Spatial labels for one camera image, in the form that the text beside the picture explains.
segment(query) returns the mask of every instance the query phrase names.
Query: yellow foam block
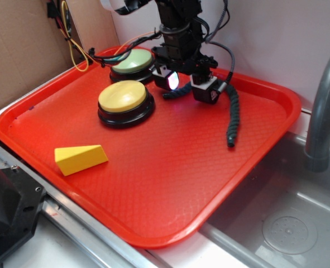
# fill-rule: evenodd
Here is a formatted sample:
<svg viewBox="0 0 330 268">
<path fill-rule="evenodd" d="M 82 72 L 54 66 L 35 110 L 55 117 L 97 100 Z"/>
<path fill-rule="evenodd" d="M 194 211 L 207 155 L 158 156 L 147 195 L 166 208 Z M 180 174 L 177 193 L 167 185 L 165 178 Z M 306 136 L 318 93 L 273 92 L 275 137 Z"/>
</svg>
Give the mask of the yellow foam block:
<svg viewBox="0 0 330 268">
<path fill-rule="evenodd" d="M 64 176 L 108 161 L 101 145 L 56 148 L 54 157 Z"/>
</svg>

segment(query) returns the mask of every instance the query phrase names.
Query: cardboard box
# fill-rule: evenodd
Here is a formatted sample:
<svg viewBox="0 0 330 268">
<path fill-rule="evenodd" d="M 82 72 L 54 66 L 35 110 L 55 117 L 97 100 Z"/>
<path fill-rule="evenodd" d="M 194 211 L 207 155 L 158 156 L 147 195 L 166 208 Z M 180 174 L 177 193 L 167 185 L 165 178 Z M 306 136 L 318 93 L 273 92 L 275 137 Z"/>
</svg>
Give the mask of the cardboard box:
<svg viewBox="0 0 330 268">
<path fill-rule="evenodd" d="M 55 21 L 47 18 L 47 2 L 0 0 L 0 109 L 73 66 L 67 42 Z M 69 8 L 83 34 L 90 27 L 99 33 L 82 38 L 99 51 L 118 40 L 110 13 L 103 8 L 94 12 L 96 4 L 101 6 L 98 0 L 73 1 Z M 79 40 L 76 27 L 72 36 Z M 103 45 L 100 36 L 106 37 Z"/>
</svg>

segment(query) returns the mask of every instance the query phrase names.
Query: drain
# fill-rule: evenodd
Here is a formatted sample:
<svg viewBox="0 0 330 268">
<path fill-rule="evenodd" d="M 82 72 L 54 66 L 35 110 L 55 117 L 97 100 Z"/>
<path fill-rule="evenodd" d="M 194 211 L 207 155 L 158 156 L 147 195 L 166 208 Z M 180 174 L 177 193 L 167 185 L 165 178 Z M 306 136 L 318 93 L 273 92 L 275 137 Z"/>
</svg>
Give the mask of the drain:
<svg viewBox="0 0 330 268">
<path fill-rule="evenodd" d="M 272 248 L 291 255 L 310 250 L 317 240 L 314 223 L 293 209 L 281 210 L 267 217 L 263 235 Z"/>
</svg>

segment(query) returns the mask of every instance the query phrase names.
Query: gray faucet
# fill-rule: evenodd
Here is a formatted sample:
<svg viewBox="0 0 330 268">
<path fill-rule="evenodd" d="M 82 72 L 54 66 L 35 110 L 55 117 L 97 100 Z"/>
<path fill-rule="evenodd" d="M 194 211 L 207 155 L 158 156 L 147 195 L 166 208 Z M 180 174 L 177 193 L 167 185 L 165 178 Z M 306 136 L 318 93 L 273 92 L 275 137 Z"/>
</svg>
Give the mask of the gray faucet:
<svg viewBox="0 0 330 268">
<path fill-rule="evenodd" d="M 330 60 L 322 75 L 310 119 L 305 146 L 305 167 L 327 170 L 330 156 Z"/>
</svg>

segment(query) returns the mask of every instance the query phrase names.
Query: red tray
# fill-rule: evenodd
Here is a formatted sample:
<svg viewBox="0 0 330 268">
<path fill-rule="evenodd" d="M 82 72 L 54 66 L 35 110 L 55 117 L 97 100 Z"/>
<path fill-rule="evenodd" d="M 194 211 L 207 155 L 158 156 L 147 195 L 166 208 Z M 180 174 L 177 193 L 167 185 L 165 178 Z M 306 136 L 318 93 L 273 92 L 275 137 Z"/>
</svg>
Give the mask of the red tray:
<svg viewBox="0 0 330 268">
<path fill-rule="evenodd" d="M 227 72 L 214 70 L 225 79 Z M 181 84 L 188 82 L 181 75 Z M 74 68 L 42 86 L 0 116 L 0 140 L 48 181 L 128 243 L 158 248 L 194 233 L 300 114 L 290 90 L 235 74 L 241 125 L 227 147 L 229 99 L 217 104 L 188 94 L 156 102 L 144 123 L 125 130 L 102 125 L 100 92 L 109 68 Z M 100 144 L 109 161 L 64 177 L 54 160 L 58 147 Z"/>
</svg>

